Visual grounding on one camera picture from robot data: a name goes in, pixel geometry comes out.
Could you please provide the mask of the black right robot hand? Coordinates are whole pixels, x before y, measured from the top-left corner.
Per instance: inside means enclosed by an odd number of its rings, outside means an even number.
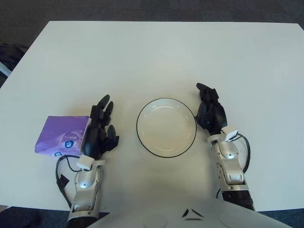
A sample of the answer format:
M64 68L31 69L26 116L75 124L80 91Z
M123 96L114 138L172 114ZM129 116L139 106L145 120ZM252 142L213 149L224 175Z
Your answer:
M215 88L197 83L201 103L195 120L210 135L220 134L221 129L226 127L227 118L223 106L219 102L219 96Z

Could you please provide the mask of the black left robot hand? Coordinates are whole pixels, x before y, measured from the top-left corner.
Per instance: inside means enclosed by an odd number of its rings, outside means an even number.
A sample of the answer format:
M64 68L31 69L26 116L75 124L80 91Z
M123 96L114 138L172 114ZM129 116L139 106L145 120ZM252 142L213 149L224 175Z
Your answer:
M105 95L98 104L92 106L84 155L99 160L105 152L111 151L118 145L119 136L114 126L110 125L113 107L114 103L110 101L109 95Z

